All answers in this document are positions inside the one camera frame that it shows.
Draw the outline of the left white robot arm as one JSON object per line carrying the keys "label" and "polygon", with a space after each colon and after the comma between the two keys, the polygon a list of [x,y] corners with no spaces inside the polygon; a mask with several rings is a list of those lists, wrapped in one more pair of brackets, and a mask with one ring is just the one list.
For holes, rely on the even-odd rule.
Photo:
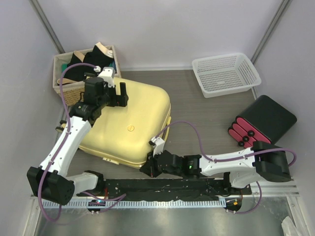
{"label": "left white robot arm", "polygon": [[27,179],[33,194],[39,200],[48,200],[65,206],[74,195],[89,191],[100,196],[105,189],[104,177],[94,171],[67,176],[69,165],[82,140],[101,116],[106,107],[126,107],[128,95],[126,84],[119,84],[116,94],[113,78],[108,80],[92,77],[85,81],[80,100],[72,106],[66,126],[49,155],[38,167],[30,167]]}

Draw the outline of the yellow hard-shell suitcase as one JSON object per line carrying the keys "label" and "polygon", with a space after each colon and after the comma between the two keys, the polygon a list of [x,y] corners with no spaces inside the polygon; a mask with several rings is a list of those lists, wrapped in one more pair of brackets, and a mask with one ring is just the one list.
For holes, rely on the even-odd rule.
{"label": "yellow hard-shell suitcase", "polygon": [[159,87],[114,78],[116,92],[125,83],[126,107],[104,107],[78,148],[115,164],[139,169],[152,151],[149,144],[170,123],[171,103]]}

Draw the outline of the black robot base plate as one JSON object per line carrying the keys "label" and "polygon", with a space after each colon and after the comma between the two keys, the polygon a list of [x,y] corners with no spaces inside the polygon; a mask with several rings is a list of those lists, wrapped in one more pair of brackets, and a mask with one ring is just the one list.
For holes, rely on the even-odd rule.
{"label": "black robot base plate", "polygon": [[171,200],[205,201],[219,196],[251,195],[251,187],[232,188],[223,179],[199,178],[151,178],[151,179],[106,179],[99,191],[89,193],[113,199],[126,194],[125,201],[168,202]]}

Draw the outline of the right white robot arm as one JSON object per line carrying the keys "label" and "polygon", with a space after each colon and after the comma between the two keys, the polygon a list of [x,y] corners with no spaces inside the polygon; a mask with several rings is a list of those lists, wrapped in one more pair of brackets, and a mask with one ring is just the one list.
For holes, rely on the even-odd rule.
{"label": "right white robot arm", "polygon": [[163,150],[151,152],[140,172],[149,177],[169,174],[182,178],[211,177],[223,174],[222,188],[227,194],[234,194],[247,185],[266,180],[281,183],[290,182],[290,163],[287,149],[263,141],[255,141],[252,147],[220,155],[178,156]]}

